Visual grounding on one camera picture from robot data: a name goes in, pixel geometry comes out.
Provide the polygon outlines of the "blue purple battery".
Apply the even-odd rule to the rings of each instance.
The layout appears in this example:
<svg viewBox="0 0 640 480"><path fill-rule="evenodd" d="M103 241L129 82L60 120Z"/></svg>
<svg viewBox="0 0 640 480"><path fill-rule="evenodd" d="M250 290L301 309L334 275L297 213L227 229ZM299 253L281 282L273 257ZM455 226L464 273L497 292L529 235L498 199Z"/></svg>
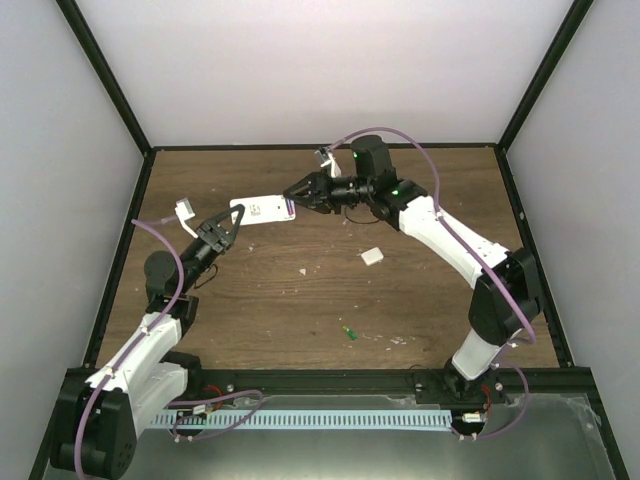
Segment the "blue purple battery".
<svg viewBox="0 0 640 480"><path fill-rule="evenodd" d="M288 216L289 216L290 218L294 219L294 218L295 218L295 216L296 216L296 212L295 212L295 205L294 205L294 203L293 203L291 200L286 199L286 200L285 200L285 204L286 204L286 207L287 207Z"/></svg>

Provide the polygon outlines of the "white remote control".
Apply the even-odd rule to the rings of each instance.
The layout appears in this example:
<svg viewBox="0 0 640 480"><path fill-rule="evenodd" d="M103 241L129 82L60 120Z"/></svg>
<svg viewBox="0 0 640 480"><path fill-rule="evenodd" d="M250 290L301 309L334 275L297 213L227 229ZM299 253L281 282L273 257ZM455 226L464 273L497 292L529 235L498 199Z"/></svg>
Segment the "white remote control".
<svg viewBox="0 0 640 480"><path fill-rule="evenodd" d="M237 204L245 206L241 226L293 221L296 216L294 219L288 216L285 200L283 195L245 197L232 199L229 207Z"/></svg>

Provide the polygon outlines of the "white battery cover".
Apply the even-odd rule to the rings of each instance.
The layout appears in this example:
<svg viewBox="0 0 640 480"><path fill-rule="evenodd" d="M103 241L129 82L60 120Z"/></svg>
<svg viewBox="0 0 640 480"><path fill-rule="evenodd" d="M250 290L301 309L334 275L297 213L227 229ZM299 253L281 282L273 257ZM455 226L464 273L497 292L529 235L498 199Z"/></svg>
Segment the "white battery cover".
<svg viewBox="0 0 640 480"><path fill-rule="evenodd" d="M360 254L366 266L372 266L384 260L384 254L379 247L374 247Z"/></svg>

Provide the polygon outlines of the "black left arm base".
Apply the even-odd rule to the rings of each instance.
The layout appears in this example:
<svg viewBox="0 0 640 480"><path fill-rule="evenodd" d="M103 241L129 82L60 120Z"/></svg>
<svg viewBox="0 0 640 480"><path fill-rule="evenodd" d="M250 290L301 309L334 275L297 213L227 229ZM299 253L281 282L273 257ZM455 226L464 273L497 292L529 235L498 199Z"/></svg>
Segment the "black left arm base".
<svg viewBox="0 0 640 480"><path fill-rule="evenodd" d="M194 401L230 394L222 383L214 379L203 367L197 355L169 351L162 362L179 365L187 371L185 391L174 401Z"/></svg>

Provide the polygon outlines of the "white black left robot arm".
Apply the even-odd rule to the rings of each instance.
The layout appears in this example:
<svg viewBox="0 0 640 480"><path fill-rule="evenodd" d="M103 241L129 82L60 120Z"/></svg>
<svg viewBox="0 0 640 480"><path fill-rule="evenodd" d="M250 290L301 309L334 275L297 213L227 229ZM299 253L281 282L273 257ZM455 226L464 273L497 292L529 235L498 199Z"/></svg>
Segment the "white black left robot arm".
<svg viewBox="0 0 640 480"><path fill-rule="evenodd" d="M191 404L203 395L199 360L173 349L196 319L199 300L190 289L233 246L245 207L234 205L196 229L188 224L188 200L178 201L175 213L192 241L178 253L161 237L163 249L147 257L148 304L138 327L103 367L63 383L53 415L54 468L81 479L119 479L155 415L176 398Z"/></svg>

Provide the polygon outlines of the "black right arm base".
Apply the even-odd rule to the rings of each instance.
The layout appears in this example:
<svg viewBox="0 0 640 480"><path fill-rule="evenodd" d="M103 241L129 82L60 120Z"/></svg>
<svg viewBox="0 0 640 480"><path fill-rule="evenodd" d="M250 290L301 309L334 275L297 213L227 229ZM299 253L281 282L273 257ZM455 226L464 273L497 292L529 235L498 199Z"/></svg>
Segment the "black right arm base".
<svg viewBox="0 0 640 480"><path fill-rule="evenodd" d="M480 405L486 400L503 403L504 393L495 388L497 379L485 372L475 380L465 380L455 369L412 369L408 381L416 396L440 405Z"/></svg>

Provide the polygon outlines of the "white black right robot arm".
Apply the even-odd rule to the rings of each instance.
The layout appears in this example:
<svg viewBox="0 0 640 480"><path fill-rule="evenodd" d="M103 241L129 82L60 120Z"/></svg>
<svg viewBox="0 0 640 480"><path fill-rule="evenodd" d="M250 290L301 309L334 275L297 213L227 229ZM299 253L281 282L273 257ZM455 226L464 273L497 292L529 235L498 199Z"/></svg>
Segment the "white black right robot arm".
<svg viewBox="0 0 640 480"><path fill-rule="evenodd" d="M373 216L419 241L448 263L472 290L470 332L447 361L444 389L458 403L472 399L480 379L507 348L536 340L532 322L544 307L537 262L476 233L427 190L398 176L384 127L370 127L317 150L317 171L286 188L285 199L320 214L366 205Z"/></svg>

